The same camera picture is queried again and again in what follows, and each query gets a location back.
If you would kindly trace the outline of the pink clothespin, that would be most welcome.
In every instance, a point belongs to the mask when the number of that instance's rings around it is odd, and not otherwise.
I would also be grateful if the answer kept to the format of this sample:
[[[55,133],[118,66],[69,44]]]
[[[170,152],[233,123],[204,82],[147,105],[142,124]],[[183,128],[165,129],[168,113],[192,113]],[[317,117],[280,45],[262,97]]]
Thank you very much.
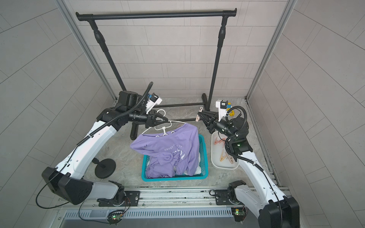
[[[197,117],[195,119],[196,122],[200,121],[201,117],[200,117],[200,113],[203,111],[203,107],[201,106],[199,111],[198,111],[198,114],[197,114]]]

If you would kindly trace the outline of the white plastic hanger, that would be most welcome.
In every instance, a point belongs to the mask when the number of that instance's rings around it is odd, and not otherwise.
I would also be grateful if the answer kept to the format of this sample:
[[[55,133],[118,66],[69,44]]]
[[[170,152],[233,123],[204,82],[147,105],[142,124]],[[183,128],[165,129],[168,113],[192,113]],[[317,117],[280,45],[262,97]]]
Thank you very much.
[[[167,135],[167,129],[173,126],[173,123],[180,123],[180,126],[183,126],[184,124],[186,124],[186,122],[183,121],[178,121],[178,120],[163,120],[161,119],[160,123],[157,124],[157,126],[153,126],[153,127],[149,127],[146,130],[144,130],[141,135],[144,135],[145,133],[147,133],[149,130],[154,129],[155,132],[157,131],[163,131],[163,136]]]

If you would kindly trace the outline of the purple t-shirt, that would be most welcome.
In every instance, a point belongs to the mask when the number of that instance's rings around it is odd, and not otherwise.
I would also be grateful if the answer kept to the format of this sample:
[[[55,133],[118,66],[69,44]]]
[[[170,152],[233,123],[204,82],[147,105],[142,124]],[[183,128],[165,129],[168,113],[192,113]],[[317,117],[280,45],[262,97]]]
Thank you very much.
[[[140,135],[130,148],[149,156],[146,176],[154,178],[172,178],[184,175],[189,155],[199,154],[199,136],[196,126],[184,124],[167,135]]]

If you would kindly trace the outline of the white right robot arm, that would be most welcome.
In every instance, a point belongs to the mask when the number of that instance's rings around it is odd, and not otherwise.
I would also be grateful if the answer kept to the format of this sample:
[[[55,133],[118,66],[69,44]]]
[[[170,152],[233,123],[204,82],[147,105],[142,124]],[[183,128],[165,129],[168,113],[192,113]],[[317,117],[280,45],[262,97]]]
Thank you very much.
[[[248,143],[246,110],[234,106],[220,108],[218,112],[202,110],[197,115],[211,134],[217,132],[226,136],[224,146],[227,154],[239,163],[256,190],[252,192],[243,181],[234,181],[228,188],[231,201],[246,206],[258,219],[261,228],[298,228],[298,202],[294,197],[287,197],[272,181]]]

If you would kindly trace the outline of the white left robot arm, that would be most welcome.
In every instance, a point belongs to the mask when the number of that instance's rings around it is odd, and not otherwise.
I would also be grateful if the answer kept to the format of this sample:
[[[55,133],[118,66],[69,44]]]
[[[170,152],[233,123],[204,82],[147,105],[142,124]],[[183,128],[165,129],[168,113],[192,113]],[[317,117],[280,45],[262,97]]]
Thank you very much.
[[[166,123],[168,119],[154,110],[162,99],[145,93],[139,95],[132,91],[121,91],[114,107],[106,108],[97,117],[91,130],[76,148],[56,167],[47,167],[42,177],[52,193],[71,204],[78,205],[86,199],[96,199],[108,206],[119,206],[125,202],[123,185],[92,182],[84,179],[91,163],[96,164],[96,176],[105,179],[115,171],[116,162],[112,159],[99,161],[96,155],[103,145],[125,124],[144,124],[146,127]]]

